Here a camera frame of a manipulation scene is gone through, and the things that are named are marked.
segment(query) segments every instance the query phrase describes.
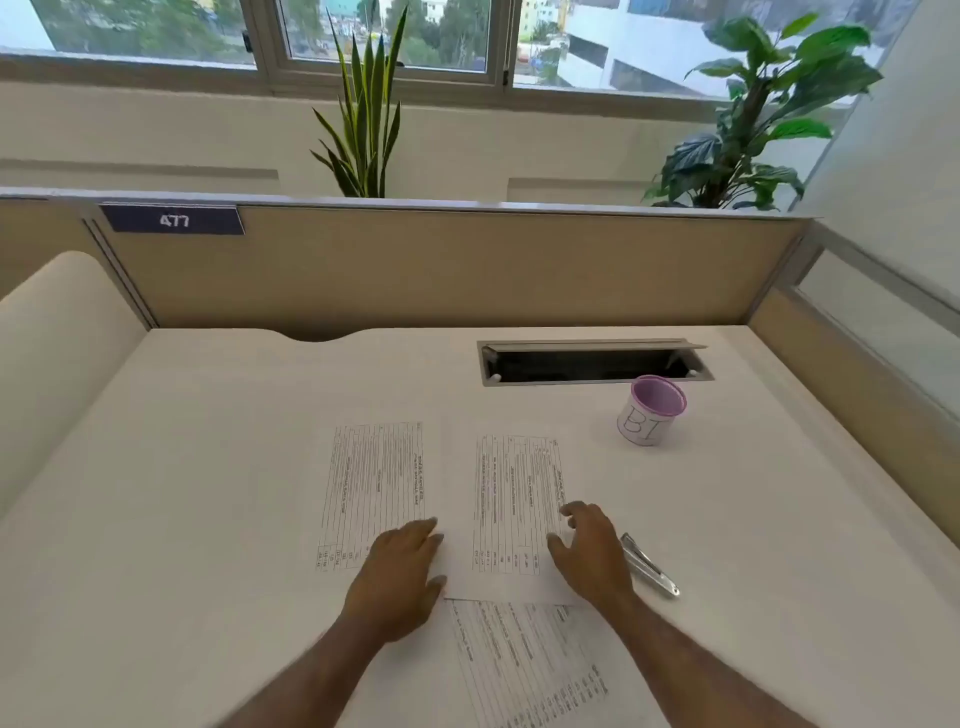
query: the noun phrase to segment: cup rim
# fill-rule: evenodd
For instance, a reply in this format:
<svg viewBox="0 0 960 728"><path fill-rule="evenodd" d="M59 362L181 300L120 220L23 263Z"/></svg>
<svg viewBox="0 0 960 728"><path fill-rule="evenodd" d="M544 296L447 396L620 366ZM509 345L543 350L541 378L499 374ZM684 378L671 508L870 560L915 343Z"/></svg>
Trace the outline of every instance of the cup rim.
<svg viewBox="0 0 960 728"><path fill-rule="evenodd" d="M680 411L679 411L679 412L661 412L660 410L655 409L654 407L651 407L649 404L645 404L645 403L641 402L640 399L639 399L639 397L636 395L635 387L636 387L636 385L637 385L638 382L640 382L640 381L642 381L642 380L645 380L645 379L658 379L659 381L662 381L662 382L666 383L671 389L673 389L677 394L679 394L679 395L680 395L680 403L681 403ZM634 379L632 382L630 382L630 399L632 399L632 400L633 400L636 404L638 404L639 406L643 407L645 410L647 410L647 411L649 411L649 412L653 412L655 415L660 415L661 417L679 417L680 415L682 415L682 414L686 411L686 395L684 394L684 390L682 390L680 387L678 387L677 384L676 384L674 381L672 381L671 379L666 378L665 376L660 376L660 375L640 375L640 376L638 376L636 379Z"/></svg>

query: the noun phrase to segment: blue sign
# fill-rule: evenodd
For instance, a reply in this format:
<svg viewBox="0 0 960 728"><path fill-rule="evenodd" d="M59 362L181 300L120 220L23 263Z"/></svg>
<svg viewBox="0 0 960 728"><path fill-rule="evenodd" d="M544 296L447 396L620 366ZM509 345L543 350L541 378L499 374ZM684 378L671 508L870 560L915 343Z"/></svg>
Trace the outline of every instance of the blue sign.
<svg viewBox="0 0 960 728"><path fill-rule="evenodd" d="M158 205L103 203L100 209L114 232L173 235L243 235L236 205Z"/></svg>

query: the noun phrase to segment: purple cup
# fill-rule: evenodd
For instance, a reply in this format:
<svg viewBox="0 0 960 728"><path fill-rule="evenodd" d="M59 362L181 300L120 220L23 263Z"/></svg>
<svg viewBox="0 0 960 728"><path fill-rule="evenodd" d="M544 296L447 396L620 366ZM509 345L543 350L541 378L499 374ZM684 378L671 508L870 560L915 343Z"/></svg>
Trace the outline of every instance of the purple cup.
<svg viewBox="0 0 960 728"><path fill-rule="evenodd" d="M674 418L686 410L684 391L664 376L638 376L616 428L635 445L659 445Z"/></svg>

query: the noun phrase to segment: person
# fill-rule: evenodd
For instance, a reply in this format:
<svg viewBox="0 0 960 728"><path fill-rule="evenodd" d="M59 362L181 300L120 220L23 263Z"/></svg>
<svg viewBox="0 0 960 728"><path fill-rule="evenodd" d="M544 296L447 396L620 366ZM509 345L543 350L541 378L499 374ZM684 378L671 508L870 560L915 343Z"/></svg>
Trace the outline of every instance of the person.
<svg viewBox="0 0 960 728"><path fill-rule="evenodd" d="M599 506L578 500L561 513L574 538L567 547L556 534L547 537L557 569L627 647L672 728L813 725L644 603ZM436 525L436 519L413 521L380 534L333 625L220 728L333 726L376 653L430 617L446 582L444 576L427 580L444 539L433 533Z"/></svg>

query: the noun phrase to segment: desk surface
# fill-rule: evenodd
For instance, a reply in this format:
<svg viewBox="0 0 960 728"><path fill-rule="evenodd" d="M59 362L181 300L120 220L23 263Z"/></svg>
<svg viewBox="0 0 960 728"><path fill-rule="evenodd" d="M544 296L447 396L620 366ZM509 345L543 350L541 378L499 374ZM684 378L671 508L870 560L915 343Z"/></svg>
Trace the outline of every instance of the desk surface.
<svg viewBox="0 0 960 728"><path fill-rule="evenodd" d="M684 385L689 408L659 449L617 433L625 384L483 387L478 373L478 340L677 336L708 345L715 380ZM318 428L412 405L568 427L589 498L684 592L644 592L654 607L822 726L960 715L955 549L745 328L391 329L324 344L159 329L0 522L0 722L222 715L339 608L342 593L297 567ZM396 668L404 649L365 683L418 694L416 670ZM444 711L434 724L465 719Z"/></svg>

